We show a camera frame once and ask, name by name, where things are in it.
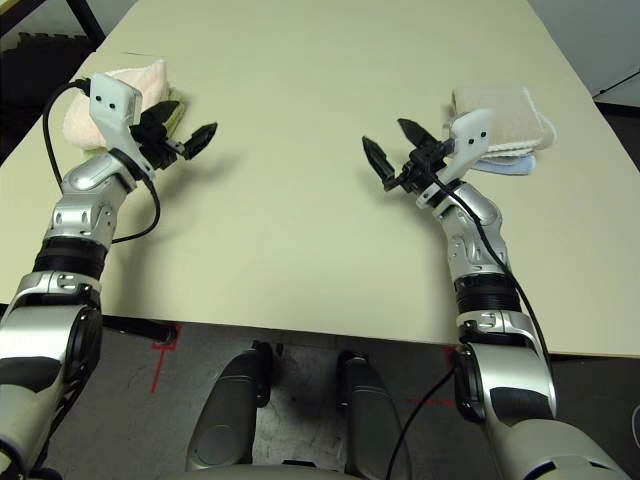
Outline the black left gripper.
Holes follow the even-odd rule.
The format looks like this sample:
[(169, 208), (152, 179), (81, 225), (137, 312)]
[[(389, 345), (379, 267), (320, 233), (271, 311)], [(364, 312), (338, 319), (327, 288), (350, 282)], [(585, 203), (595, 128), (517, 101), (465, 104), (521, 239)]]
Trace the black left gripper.
[(139, 123), (130, 127), (138, 149), (154, 170), (168, 168), (180, 155), (185, 160), (195, 158), (216, 134), (217, 122), (203, 125), (192, 133), (182, 147), (180, 142), (171, 137), (181, 119), (180, 102), (166, 100), (158, 102), (149, 112), (143, 112)]

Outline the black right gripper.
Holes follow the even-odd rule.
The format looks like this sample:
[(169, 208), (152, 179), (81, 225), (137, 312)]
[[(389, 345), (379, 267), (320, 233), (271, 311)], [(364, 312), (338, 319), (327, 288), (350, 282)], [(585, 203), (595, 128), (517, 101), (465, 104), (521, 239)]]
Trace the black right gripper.
[(407, 193), (421, 194), (434, 183), (434, 174), (446, 166), (444, 158), (450, 152), (450, 144), (439, 142), (413, 120), (399, 118), (397, 122), (404, 136), (415, 147), (398, 176), (395, 176), (386, 153), (366, 136), (362, 137), (364, 153), (385, 191), (401, 187)]

